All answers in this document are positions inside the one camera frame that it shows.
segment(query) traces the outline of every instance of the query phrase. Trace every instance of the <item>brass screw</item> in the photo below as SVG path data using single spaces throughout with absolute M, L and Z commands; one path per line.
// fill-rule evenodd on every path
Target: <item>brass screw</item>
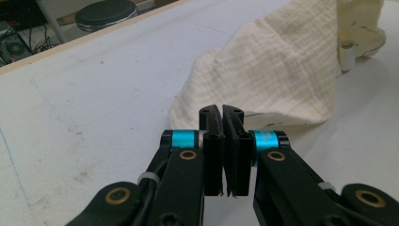
M 373 191 L 357 190 L 355 194 L 361 202 L 371 205 L 375 208 L 383 208 L 387 205 L 385 200 Z
M 116 187 L 105 196 L 105 202 L 112 205 L 122 204 L 130 197 L 130 190 L 126 187 Z
M 272 151 L 272 152 L 267 153 L 267 156 L 270 159 L 273 159 L 273 160 L 279 161 L 279 162 L 285 160 L 285 155 L 283 153 L 276 152 L 276 151 Z
M 187 151 L 182 151 L 179 154 L 179 156 L 183 160 L 192 160 L 192 159 L 197 157 L 197 153 L 193 152 L 193 151 L 190 151 L 190 150 L 187 150 Z

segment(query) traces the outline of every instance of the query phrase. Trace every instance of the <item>round stool seat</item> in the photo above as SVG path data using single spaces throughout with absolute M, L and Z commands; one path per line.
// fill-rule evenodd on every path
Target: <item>round stool seat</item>
M 75 15 L 77 26 L 85 31 L 97 31 L 137 15 L 136 5 L 128 0 L 105 0 L 80 9 Z

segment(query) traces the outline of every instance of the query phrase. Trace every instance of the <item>towel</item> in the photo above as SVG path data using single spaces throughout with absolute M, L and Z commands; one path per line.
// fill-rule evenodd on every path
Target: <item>towel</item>
M 247 129 L 327 120 L 341 74 L 337 34 L 336 0 L 293 0 L 244 24 L 223 49 L 196 59 L 169 110 L 171 127 L 198 128 L 207 105 L 241 108 Z

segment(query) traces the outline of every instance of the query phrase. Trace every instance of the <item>pen mark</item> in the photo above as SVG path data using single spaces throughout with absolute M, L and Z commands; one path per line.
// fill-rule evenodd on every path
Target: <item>pen mark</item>
M 41 198 L 41 199 L 39 199 L 38 201 L 33 202 L 33 203 L 31 203 L 31 202 L 29 201 L 29 197 L 28 197 L 27 194 L 26 194 L 26 190 L 25 190 L 24 185 L 23 185 L 23 182 L 22 182 L 22 180 L 21 180 L 20 173 L 18 172 L 18 169 L 17 169 L 17 167 L 15 166 L 15 162 L 14 162 L 14 159 L 13 159 L 13 157 L 12 157 L 12 150 L 11 150 L 10 147 L 8 146 L 8 142 L 7 142 L 6 136 L 4 135 L 3 130 L 2 130 L 1 128 L 0 128 L 0 135 L 1 135 L 1 138 L 3 139 L 4 144 L 6 145 L 6 149 L 7 149 L 7 152 L 8 152 L 9 161 L 11 161 L 11 165 L 12 165 L 12 168 L 13 168 L 13 171 L 14 171 L 14 174 L 15 174 L 15 177 L 17 178 L 18 185 L 19 185 L 20 189 L 22 190 L 22 192 L 23 192 L 23 194 L 24 194 L 24 199 L 25 199 L 25 201 L 26 201 L 26 204 L 27 204 L 29 207 L 33 207 L 33 206 L 35 206 L 36 204 L 42 202 L 46 197 L 43 197 L 43 198 Z

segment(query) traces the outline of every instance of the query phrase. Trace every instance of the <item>gray cable tie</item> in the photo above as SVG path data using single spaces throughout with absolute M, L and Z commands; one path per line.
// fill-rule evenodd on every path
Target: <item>gray cable tie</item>
M 159 186 L 159 183 L 161 183 L 161 179 L 159 179 L 159 176 L 156 175 L 156 173 L 146 171 L 141 173 L 141 175 L 138 177 L 137 184 L 139 185 L 140 181 L 145 178 L 155 181 L 156 186 Z
M 332 184 L 330 184 L 329 182 L 321 182 L 318 185 L 320 186 L 320 188 L 322 188 L 322 190 L 331 189 L 331 190 L 335 191 L 335 187 Z

